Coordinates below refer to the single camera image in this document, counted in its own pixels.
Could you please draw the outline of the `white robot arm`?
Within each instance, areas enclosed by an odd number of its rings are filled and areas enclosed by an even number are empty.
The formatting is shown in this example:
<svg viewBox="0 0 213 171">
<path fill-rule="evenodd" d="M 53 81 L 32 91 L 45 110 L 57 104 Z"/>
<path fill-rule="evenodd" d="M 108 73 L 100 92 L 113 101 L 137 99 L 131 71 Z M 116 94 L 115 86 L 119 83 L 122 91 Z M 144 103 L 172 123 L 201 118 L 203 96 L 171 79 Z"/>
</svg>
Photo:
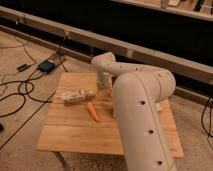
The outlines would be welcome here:
<svg viewBox="0 0 213 171">
<path fill-rule="evenodd" d="M 116 77 L 113 109 L 128 171 L 177 171 L 156 107 L 174 93 L 173 74 L 160 67 L 118 62 L 111 52 L 93 57 L 91 64 Z"/>
</svg>

